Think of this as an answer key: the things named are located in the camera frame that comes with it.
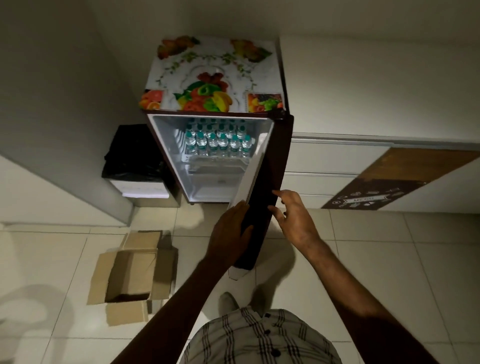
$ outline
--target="hand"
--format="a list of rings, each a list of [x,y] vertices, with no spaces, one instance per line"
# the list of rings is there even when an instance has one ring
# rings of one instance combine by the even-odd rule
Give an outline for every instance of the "hand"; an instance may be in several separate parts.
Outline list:
[[[300,195],[294,191],[272,191],[282,199],[287,211],[285,214],[276,206],[269,206],[278,221],[285,237],[302,253],[311,243],[321,241],[317,228],[301,201]]]
[[[247,205],[245,201],[238,202],[220,217],[213,228],[205,258],[213,260],[225,271],[247,249],[252,236],[253,225],[247,227],[240,235],[240,226],[249,207],[250,205]]]

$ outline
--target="foot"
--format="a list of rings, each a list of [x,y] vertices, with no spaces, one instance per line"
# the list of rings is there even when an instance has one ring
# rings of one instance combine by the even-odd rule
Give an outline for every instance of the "foot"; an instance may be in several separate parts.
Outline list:
[[[230,292],[223,293],[218,299],[218,313],[220,316],[229,314],[239,308],[239,304]]]
[[[252,310],[258,313],[260,317],[263,317],[267,311],[267,299],[264,289],[261,285],[255,288],[249,306],[252,308]]]

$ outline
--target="person's right hand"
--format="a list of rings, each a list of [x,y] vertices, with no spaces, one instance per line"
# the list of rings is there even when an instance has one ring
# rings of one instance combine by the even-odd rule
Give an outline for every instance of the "person's right hand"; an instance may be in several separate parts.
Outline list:
[[[301,201],[300,195],[294,191],[272,191],[282,199],[287,211],[284,214],[276,206],[269,206],[278,221],[285,237],[301,252],[312,243],[320,241],[317,228]]]

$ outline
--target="cardboard flap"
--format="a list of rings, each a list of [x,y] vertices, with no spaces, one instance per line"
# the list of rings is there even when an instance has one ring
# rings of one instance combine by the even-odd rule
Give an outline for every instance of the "cardboard flap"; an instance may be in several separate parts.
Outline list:
[[[156,249],[161,237],[161,231],[131,232],[127,239],[123,240],[120,248],[123,250]]]
[[[108,303],[105,311],[108,326],[148,321],[146,301]]]
[[[153,276],[150,299],[163,300],[169,297],[173,278],[173,266],[176,256],[177,250],[175,249],[159,249],[157,251],[155,273]]]
[[[105,301],[147,299],[152,288],[155,262],[155,251],[119,251],[111,269]]]
[[[87,304],[98,304],[105,302],[108,278],[115,263],[116,256],[117,252],[107,252],[98,256],[96,267],[90,281],[90,292],[88,293]]]

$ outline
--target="fruit print refrigerator cover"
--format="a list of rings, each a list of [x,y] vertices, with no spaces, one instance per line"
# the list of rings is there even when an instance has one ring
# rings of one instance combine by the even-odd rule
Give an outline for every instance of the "fruit print refrigerator cover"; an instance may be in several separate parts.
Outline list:
[[[139,105],[147,110],[265,112],[283,108],[275,45],[180,36],[158,46]]]

